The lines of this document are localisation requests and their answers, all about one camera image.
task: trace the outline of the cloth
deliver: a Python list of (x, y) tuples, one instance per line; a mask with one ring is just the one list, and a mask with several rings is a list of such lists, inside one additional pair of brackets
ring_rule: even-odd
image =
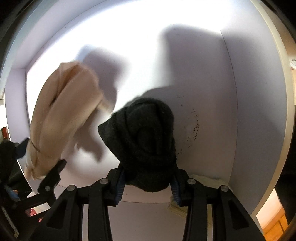
[(127, 184), (147, 192), (168, 187), (176, 163), (173, 122), (167, 104), (141, 98), (98, 126), (104, 143), (122, 163)]
[(96, 108), (105, 107), (95, 72), (78, 61), (61, 63), (43, 85), (35, 105), (25, 177), (44, 177), (76, 130)]

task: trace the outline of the black cloth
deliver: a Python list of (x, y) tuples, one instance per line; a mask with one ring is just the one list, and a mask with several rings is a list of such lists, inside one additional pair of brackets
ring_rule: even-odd
[(296, 214), (296, 128), (282, 173), (275, 186), (288, 224)]
[(0, 143), (0, 181), (6, 183), (16, 163), (15, 144), (8, 140)]
[(167, 104), (141, 98), (98, 126), (104, 143), (124, 167), (126, 184), (147, 192), (169, 185), (176, 163), (173, 122)]

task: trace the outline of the metal screw head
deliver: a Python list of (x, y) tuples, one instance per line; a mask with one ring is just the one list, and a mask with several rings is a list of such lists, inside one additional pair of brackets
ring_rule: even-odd
[(228, 192), (228, 190), (229, 190), (229, 188), (225, 185), (221, 186), (220, 188), (221, 188), (221, 191), (223, 191), (223, 192)]
[(193, 178), (189, 178), (189, 179), (187, 180), (187, 182), (188, 182), (188, 184), (190, 184), (190, 185), (194, 185), (194, 184), (196, 183), (196, 180), (193, 179)]
[(100, 180), (100, 183), (101, 184), (107, 184), (109, 182), (109, 180), (107, 179), (107, 178), (102, 178), (101, 180)]
[(70, 186), (67, 187), (67, 190), (69, 192), (73, 191), (74, 189), (75, 189), (75, 185), (70, 185)]

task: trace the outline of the black clamp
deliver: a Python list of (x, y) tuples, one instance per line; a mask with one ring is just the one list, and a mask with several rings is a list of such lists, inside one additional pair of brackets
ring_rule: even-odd
[(51, 206), (30, 240), (82, 240), (83, 205), (89, 204), (89, 241), (112, 240), (108, 206), (116, 206), (124, 190), (121, 165), (109, 171), (107, 178), (93, 185), (77, 188), (70, 185)]
[(175, 166), (171, 182), (174, 200), (188, 206), (183, 241), (207, 240), (207, 204), (212, 205), (213, 241), (265, 241), (264, 236), (232, 191), (205, 187)]
[(56, 201), (54, 188), (60, 181), (59, 173), (65, 165), (65, 160), (60, 160), (56, 164), (40, 183), (37, 195), (20, 201), (11, 200), (8, 196), (0, 196), (1, 209), (5, 216), (5, 222), (2, 223), (0, 229), (1, 232), (6, 233), (7, 240), (28, 240), (40, 224), (39, 220), (46, 215), (48, 210), (31, 217), (26, 211), (30, 213), (31, 208), (44, 203), (48, 203), (49, 206), (54, 204)]

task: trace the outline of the white panel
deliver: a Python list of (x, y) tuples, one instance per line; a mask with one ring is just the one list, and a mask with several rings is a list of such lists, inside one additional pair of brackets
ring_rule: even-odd
[(12, 69), (5, 86), (5, 109), (12, 142), (22, 142), (30, 136), (26, 107), (25, 69)]
[(221, 30), (231, 58), (238, 102), (238, 133), (230, 186), (251, 213), (277, 167), (286, 131), (287, 95), (272, 33), (250, 1), (231, 1)]

